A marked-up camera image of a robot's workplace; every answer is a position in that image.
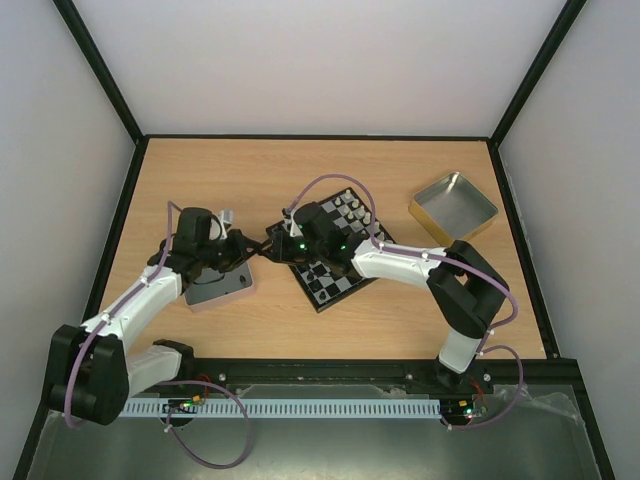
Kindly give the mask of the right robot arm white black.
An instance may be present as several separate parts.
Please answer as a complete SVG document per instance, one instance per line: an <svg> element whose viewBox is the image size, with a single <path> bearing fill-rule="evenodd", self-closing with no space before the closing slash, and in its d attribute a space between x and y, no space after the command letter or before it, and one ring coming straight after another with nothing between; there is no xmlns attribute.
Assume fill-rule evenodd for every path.
<svg viewBox="0 0 640 480"><path fill-rule="evenodd" d="M449 326L434 375L450 392L470 381L470 366L494 318L504 302L514 300L508 284L469 243L398 245L372 210L355 200L338 198L287 210L268 235L274 262L300 267L321 263L339 279L386 279L428 290Z"/></svg>

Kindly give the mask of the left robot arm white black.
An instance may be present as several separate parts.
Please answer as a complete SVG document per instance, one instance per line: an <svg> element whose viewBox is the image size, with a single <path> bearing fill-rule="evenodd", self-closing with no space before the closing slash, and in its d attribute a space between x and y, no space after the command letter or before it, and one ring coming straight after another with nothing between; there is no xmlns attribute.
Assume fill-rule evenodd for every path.
<svg viewBox="0 0 640 480"><path fill-rule="evenodd" d="M159 250L123 294L79 326L52 336L43 401L63 414L67 426L108 425L132 395L174 379L181 352L153 345L128 350L153 318L179 298L206 269L230 272L260 253L261 243L231 228L227 213L167 204L167 232Z"/></svg>

